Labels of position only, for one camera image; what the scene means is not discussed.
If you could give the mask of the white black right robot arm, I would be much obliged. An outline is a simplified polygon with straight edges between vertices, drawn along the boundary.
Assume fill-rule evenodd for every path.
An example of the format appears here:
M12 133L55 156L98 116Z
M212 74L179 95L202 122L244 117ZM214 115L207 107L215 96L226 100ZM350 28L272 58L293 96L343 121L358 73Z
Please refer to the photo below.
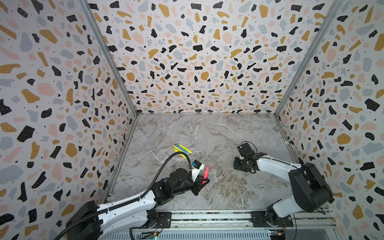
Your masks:
M292 194L267 207L263 220L272 227L290 215L321 211L321 206L333 200L331 188L314 164L303 165L275 159L265 153L256 153L250 142L244 141L237 147L240 156L234 159L234 169L256 174L267 172L290 183Z

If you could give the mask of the pink highlighter pen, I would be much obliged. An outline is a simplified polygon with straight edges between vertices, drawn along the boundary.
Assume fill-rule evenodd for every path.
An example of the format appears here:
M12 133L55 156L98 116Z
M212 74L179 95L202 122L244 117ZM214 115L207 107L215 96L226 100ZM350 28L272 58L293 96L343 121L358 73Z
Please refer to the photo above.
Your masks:
M205 170L205 172L204 172L204 177L203 177L204 180L205 180L205 179L208 179L209 168L210 168L209 166L206 167L206 170Z

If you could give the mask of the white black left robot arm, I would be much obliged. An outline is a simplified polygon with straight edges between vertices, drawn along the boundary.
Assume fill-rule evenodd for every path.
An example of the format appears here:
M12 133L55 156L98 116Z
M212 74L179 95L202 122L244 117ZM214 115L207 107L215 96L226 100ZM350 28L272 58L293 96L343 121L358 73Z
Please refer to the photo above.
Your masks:
M149 228L159 218L157 207L188 191L197 196L209 182L202 175L192 180L189 171L179 168L155 182L148 192L101 205L89 201L67 221L64 236L69 240L101 240L122 230Z

